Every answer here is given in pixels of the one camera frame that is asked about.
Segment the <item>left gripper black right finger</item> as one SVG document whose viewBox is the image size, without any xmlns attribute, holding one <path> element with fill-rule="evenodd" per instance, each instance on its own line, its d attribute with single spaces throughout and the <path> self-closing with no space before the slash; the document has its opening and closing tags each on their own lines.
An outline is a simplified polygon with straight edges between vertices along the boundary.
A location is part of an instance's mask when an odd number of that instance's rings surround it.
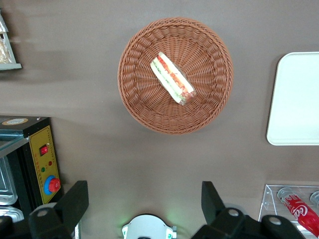
<svg viewBox="0 0 319 239">
<path fill-rule="evenodd" d="M 246 216 L 237 208 L 223 203 L 213 183 L 203 181 L 201 209 L 206 221 L 193 239 L 251 239 L 245 229 Z"/>
</svg>

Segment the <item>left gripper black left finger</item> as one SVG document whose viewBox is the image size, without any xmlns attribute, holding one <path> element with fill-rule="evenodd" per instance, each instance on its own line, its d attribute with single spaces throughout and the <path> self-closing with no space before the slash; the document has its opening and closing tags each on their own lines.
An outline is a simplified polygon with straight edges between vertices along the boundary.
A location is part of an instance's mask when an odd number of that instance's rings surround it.
<svg viewBox="0 0 319 239">
<path fill-rule="evenodd" d="M 28 218 L 33 239 L 70 239 L 89 207 L 88 183 L 77 181 L 59 201 L 42 205 Z"/>
</svg>

